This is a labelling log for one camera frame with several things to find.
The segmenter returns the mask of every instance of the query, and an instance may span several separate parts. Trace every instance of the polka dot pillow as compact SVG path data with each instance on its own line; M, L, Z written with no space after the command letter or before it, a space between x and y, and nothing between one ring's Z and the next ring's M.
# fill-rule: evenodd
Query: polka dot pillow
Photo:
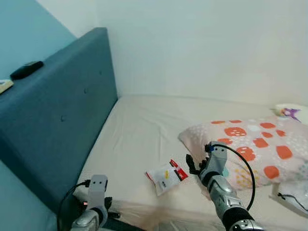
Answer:
M225 142L248 161L257 186L308 179L308 126L288 117L212 121L186 129L179 139L195 163L205 158L205 144ZM236 189L252 186L245 163L229 150L223 175Z

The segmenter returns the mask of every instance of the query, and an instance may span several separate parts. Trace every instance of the bed frame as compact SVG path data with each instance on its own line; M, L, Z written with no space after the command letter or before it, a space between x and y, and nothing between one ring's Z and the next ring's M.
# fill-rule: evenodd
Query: bed frame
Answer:
M0 156L56 213L117 101L106 28L44 64L0 95Z

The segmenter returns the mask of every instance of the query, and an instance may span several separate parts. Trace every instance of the wire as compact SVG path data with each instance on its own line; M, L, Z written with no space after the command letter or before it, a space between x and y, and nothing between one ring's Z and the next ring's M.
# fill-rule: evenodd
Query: wire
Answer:
M213 144L212 147L222 147L222 148L226 148L226 149L229 149L230 151L234 152L235 154L237 154L239 156L239 158L241 158L241 160L244 161L244 163L246 164L248 170L249 170L249 173L251 175L251 180L252 180L252 193L251 193L251 198L250 198L250 202L249 202L249 205L247 206L247 211L250 210L253 202L254 202L254 199L255 199L255 194L256 194L256 181L255 181L255 176L254 176L254 173L252 172L252 169L250 167L250 165L248 164L248 162L245 160L245 158L239 154L236 150L226 146L226 145L223 145L223 144Z
M90 180L85 180L82 183L76 184L74 185L69 191L66 192L65 196L62 198L60 205L59 205L59 209L58 209L58 214L57 214L57 230L61 231L61 227L60 227L60 217L61 217L61 210L62 210L62 205L63 202L66 200L66 198L79 186L81 185L85 185L86 187L89 187L90 184Z
M308 209L306 209L298 200L295 196L293 195L289 195L289 194L281 194L281 193L278 193L277 196L280 196L282 199L285 200L285 197L291 197L293 198L298 204L299 206L301 206L305 211L308 211Z

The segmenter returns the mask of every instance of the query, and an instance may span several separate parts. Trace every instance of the teal wall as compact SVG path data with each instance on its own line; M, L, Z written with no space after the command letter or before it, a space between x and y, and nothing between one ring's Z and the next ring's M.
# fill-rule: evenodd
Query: teal wall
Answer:
M35 0L0 0L0 79L76 38Z
M34 0L0 0L0 79L75 39ZM56 230L55 215L2 162L0 182L1 230Z

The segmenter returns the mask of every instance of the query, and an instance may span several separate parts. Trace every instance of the mattress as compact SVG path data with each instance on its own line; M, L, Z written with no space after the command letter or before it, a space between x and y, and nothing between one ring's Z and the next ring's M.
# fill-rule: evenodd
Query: mattress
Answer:
M196 176L190 175L160 197L145 171L170 159L187 173L188 153L178 134L189 126L212 120L256 118L272 115L267 106L217 100L125 96L112 109L82 169L78 182L93 174L108 176L106 196L113 197L111 210L121 213L121 221L140 228L157 229L172 222L194 224L206 230L224 230L214 204L202 193ZM257 188L250 213L269 230L306 230L308 220L269 198L271 186ZM74 195L87 201L87 189ZM238 192L247 205L251 190Z

